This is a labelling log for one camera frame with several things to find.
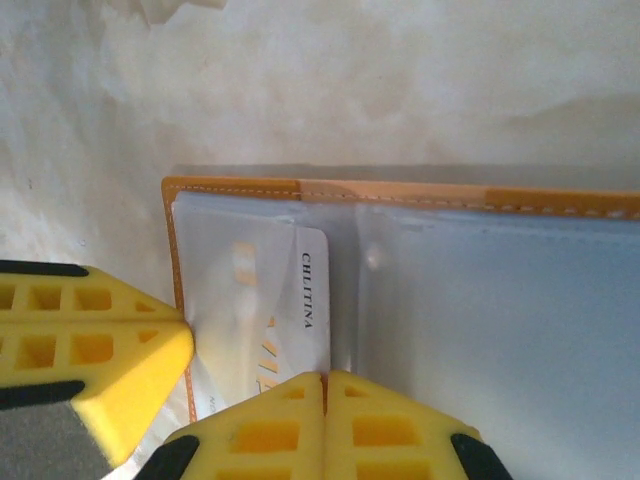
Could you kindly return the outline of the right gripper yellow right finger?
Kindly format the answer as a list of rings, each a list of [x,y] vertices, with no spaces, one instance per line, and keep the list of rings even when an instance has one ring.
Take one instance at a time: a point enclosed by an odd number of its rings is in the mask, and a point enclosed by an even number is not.
[[[328,375],[327,479],[504,479],[479,431],[345,371]]]

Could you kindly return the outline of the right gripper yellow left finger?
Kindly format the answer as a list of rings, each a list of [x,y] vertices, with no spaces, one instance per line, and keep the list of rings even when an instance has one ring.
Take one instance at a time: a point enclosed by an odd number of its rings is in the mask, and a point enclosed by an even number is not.
[[[324,385],[300,374],[171,434],[144,479],[322,479]]]

